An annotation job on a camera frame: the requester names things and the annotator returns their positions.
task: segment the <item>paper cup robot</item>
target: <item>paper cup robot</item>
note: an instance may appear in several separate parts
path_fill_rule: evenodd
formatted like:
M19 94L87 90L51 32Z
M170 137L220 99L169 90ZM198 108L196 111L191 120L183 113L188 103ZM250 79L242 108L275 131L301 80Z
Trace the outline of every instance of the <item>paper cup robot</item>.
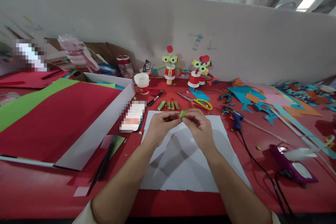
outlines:
M209 80L209 85L211 85L212 82L218 81L217 79L214 78L212 74L209 73L209 70L207 69L208 66L211 66L210 57L208 55L201 56L199 61L194 60L192 62L192 65L196 67L196 69L200 71L202 75L204 75L200 77L200 81L199 81L200 85L205 84L205 81L207 79L205 76L209 76L211 78Z
M196 71L190 72L189 70L185 70L182 72L184 75L190 75L190 80L188 82L188 86L190 87L190 91L194 91L195 88L200 85L204 85L205 81L209 81L209 86L211 86L212 82L217 82L218 80L214 78L209 70L206 68L207 66L211 66L210 57L208 55L201 56L200 61L194 60L192 65L196 68Z
M153 73L157 74L158 70L166 69L164 73L164 77L167 80L167 84L171 85L172 80L175 79L175 70L179 70L179 75L177 77L180 77L182 75L182 71L184 71L182 68L175 66L175 63L177 63L177 56L172 56L173 47L167 46L167 51L169 53L169 56L163 56L162 62L169 63L169 65L163 65L158 68L153 69Z

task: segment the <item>purple device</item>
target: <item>purple device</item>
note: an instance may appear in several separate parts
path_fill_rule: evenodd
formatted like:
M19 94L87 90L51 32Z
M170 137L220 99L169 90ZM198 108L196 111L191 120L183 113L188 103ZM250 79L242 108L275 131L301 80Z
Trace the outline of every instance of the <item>purple device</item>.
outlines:
M274 156L275 160L280 165L281 169L287 174L291 173L289 176L293 176L293 181L296 183L316 183L319 180L299 161L288 160L284 153L290 151L289 148L283 146L271 146L271 154Z

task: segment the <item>yellow scissors handle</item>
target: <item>yellow scissors handle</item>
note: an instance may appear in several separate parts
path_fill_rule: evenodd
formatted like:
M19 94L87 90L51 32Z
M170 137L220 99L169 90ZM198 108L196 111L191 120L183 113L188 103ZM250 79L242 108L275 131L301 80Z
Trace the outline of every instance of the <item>yellow scissors handle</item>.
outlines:
M200 106L202 106L205 109L212 110L212 105L208 101L206 101L206 100L203 100L203 99L194 99L194 102L197 102L197 104L199 104ZM208 107L205 106L201 102L205 102L206 104L208 104Z

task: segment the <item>white wall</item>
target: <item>white wall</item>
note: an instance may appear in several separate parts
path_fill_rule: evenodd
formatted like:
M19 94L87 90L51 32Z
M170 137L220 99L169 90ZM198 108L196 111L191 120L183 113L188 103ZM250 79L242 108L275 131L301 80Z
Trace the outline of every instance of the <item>white wall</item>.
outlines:
M174 47L177 66L209 55L216 78L273 84L314 82L335 74L336 17L204 0L0 0L0 40L10 16L32 34L73 34L87 42L111 42L161 66ZM42 30L27 23L23 15ZM196 38L202 34L197 51Z

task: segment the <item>glass jar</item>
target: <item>glass jar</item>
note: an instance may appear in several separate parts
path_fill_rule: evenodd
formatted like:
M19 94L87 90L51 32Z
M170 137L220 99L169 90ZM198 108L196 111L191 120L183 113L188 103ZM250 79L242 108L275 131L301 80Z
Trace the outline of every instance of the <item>glass jar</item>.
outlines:
M129 56L120 55L117 57L117 61L118 61L118 65L119 65L122 76L124 78L133 79L134 70L133 70L131 60L129 59Z

